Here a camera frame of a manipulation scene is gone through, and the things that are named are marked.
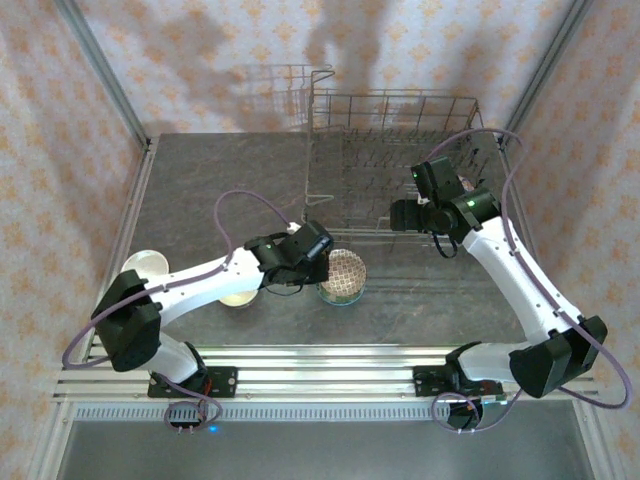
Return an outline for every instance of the floral wallpaper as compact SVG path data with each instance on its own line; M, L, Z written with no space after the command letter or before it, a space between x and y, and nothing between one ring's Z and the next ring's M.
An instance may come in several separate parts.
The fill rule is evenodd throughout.
M504 125L570 0L80 0L147 133L298 130L326 86L447 89Z
M521 133L532 154L518 185L543 267L587 315L636 386L602 413L628 478L640 471L640 5L596 0ZM621 382L603 359L612 400Z
M0 8L0 478L26 478L140 150L53 2Z

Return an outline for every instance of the gray countertop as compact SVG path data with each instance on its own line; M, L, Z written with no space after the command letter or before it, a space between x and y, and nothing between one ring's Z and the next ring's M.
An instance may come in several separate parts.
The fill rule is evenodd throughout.
M160 137L130 253L162 252L171 271L225 254L213 205L225 191L252 190L289 216L301 217L306 180L306 136L171 134ZM260 202L232 197L222 221L236 245L282 231ZM524 337L515 314L488 274L466 252L452 260L433 247L338 245L367 265L367 288L349 307L325 304L313 286L290 298L261 291L244 309L218 302L186 314L167 328L178 340L221 344L456 345L474 340L516 342Z

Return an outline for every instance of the purple cable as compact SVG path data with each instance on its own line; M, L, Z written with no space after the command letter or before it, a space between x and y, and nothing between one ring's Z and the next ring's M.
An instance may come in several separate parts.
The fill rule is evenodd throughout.
M205 273L202 273L200 275L195 275L193 277L185 278L185 279L182 279L182 280L177 280L177 281L174 281L174 282L170 282L170 283L167 283L166 285L158 285L157 287L150 288L149 290L143 290L142 292L138 292L138 293L136 293L134 295L131 295L130 297L127 297L127 298L119 301L118 303L110 306L109 308L107 308L103 312L99 313L98 315L96 315L95 318L91 319L91 321L89 321L89 323L87 323L87 325L85 325L77 333L77 335L75 337L73 337L73 339L69 343L69 346L65 349L64 353L62 354L62 365L64 366L64 368L66 368L68 370L78 370L78 369L84 369L84 368L91 368L91 367L94 367L96 365L99 365L99 364L104 363L107 360L109 360L109 357L105 356L105 357L96 358L96 359L91 360L91 361L86 362L86 363L71 363L69 358L71 357L71 353L73 352L73 350L78 346L78 344L84 338L84 336L87 333L89 333L89 331L91 331L92 328L95 328L95 326L98 323L100 323L102 320L107 318L112 313L116 312L117 310L119 310L119 309L121 309L123 307L126 307L130 303L135 302L136 300L138 300L138 299L140 299L142 297L150 296L150 295L153 295L153 294L161 292L161 291L169 290L171 288L183 287L185 285L189 285L191 283L199 282L200 280L205 280L207 278L213 277L214 275L217 275L218 273L222 272L229 265L229 262L231 262L231 260L233 259L233 243L231 242L231 237L229 237L229 234L227 234L226 230L222 226L222 223L220 222L219 210L220 210L220 204L221 204L222 200L224 200L229 195L236 195L236 194L249 195L251 197L254 197L254 198L260 200L262 203L267 205L271 210L273 210L276 213L276 215L278 215L278 217L280 217L280 219L286 225L289 225L289 220L284 215L284 213L282 213L280 211L280 209L278 209L278 207L273 205L269 200L267 200L266 198L264 198L263 196L261 196L261 195L259 195L257 193L250 192L248 190L229 190L228 192L223 193L222 195L220 195L220 197L218 197L218 200L216 201L216 203L215 203L215 205L213 207L213 220L215 222L216 228L218 229L218 231L222 235L222 238L224 239L224 241L225 241L225 243L227 245L227 256L226 256L224 262L222 262L221 265L217 266L216 268L214 268L213 270L211 270L209 272L205 272ZM179 429L176 429L175 427L173 427L171 425L171 422L169 421L169 414L178 405L189 404L191 406L194 406L194 408L196 408L198 410L198 413L203 418L203 421L200 423L200 425L198 425L196 428L194 428L193 431L201 430L201 429L203 429L205 427L208 427L222 413L222 405L220 405L220 403L217 400L215 400L215 399L213 399L211 397L207 397L207 396L202 395L202 394L197 393L197 392L192 392L191 390L188 390L186 388L181 387L180 385L177 385L177 384L173 383L172 381L170 381L169 379L167 379L165 377L162 377L162 379L165 382L167 382L167 384L171 388L173 388L173 389L175 389L175 390L177 390L179 392L182 392L185 395L189 395L189 396L194 397L194 398L199 398L201 401L213 403L217 407L217 411L216 411L216 414L214 415L214 417L212 419L210 419L210 420L207 420L207 418L206 418L206 413L207 412L205 410L206 407L198 405L198 404L194 405L194 404L192 404L190 402L186 402L186 401L175 402L175 403L171 404L169 406L169 408L167 408L167 411L165 412L165 415L164 415L164 422L171 429L179 430Z
M522 139L515 133L510 132L508 130L504 130L501 128L474 128L474 129L469 129L469 130L464 130L462 132L459 132L455 135L452 135L451 137L447 138L446 140L444 140L442 143L440 143L439 145L437 145L432 151L431 153L429 153L429 155L427 156L426 160L430 160L432 159L434 156L436 156L438 153L440 153L442 150L444 150L447 146L451 145L452 143L454 143L455 141L467 137L471 134L475 134L475 133L498 133L501 134L503 136L506 137L510 137L513 138L516 142L518 142L518 144L524 148L524 142L522 141ZM538 279L538 277L533 273L533 271L531 270L531 268L529 267L529 265L527 264L527 262L525 261L524 257L522 256L522 254L519 253L518 249L517 249L517 245L514 241L513 238L513 233L511 231L511 227L509 225L509 213L508 213L508 203L507 203L507 196L509 194L509 186L511 185L511 182L513 182L513 179L515 177L516 172L518 171L518 169L520 168L520 166L524 163L524 160L526 158L526 150L523 152L522 154L522 158L518 161L518 163L515 165L515 167L511 170L511 172L509 173L509 175L507 176L507 179L505 180L504 183L504 187L502 188L502 195L501 195L501 202L502 202L502 224L504 226L504 230L507 236L507 242L509 244L509 247L511 248L511 250L513 252L515 252L515 258L518 261L518 263L520 264L520 266L522 267L522 269L524 270L524 272L527 274L527 276L529 277L529 279L531 280L531 282L536 286L536 288L540 291L540 293L545 297L545 299L549 302L549 304L555 309L555 310L560 310L560 316L562 317L562 319L567 322L567 324L569 324L569 326L571 326L571 328L573 328L576 332L578 332L578 334L580 336L582 336L587 342L589 342L590 345L592 345L596 350L598 350L598 352L602 353L602 355L611 363L611 365L613 366L613 368L616 370L616 372L618 373L618 375L620 376L620 378L622 379L622 383L624 384L624 389L625 389L625 397L623 399L622 402L620 403L616 403L616 404L610 404L610 403L604 403L604 402L600 402L598 400L594 400L591 398L588 398L580 393L577 392L573 392L571 390L569 390L566 387L558 387L558 390L574 397L577 398L579 400L585 401L591 405L594 405L596 407L600 407L600 408L605 408L605 409L610 409L610 410L617 410L617 409L622 409L622 408L626 408L631 404L631 400L633 398L633 386L631 385L631 380L629 379L629 376L627 375L627 372L625 372L624 368L622 367L622 365L620 365L620 363L618 362L618 360L613 356L613 354L611 354L611 352L609 352L609 350L602 345L601 343L599 343L595 338L593 338L586 330L584 330L582 327L580 327L580 325L578 324L578 322L576 322L575 320L573 320L569 314L567 314L566 312L562 311L560 308L560 304L556 301L556 299L554 298L554 296L551 294L551 292L549 292L545 286L542 284L542 282ZM492 424L483 427L483 428L479 428L479 429L475 429L473 431L475 432L481 432L481 431L486 431L490 428L495 427L499 422L501 422L506 415L511 411L511 408L513 407L515 401L518 399L518 397L520 396L520 394L522 393L522 389L518 391L518 393L516 393L516 395L513 397L513 399L511 400L511 402L509 403L509 405L505 408L505 411L503 412L502 415L500 415ZM474 407L474 411L476 412L477 415L477 410L475 408L475 405L473 405L473 403L471 402L471 400L467 397L465 397L464 395L460 395L454 392L444 392L441 393L440 395L438 395L433 403L431 404L431 413L432 413L432 417L433 419L436 421L436 423L445 428L448 431L452 431L452 432L458 432L458 430L454 430L449 428L448 426L446 426L446 424L443 424L441 421L436 420L435 417L435 403L442 397L444 396L452 396L452 397L457 397L457 398L462 398L465 402L467 402L468 404L472 405Z

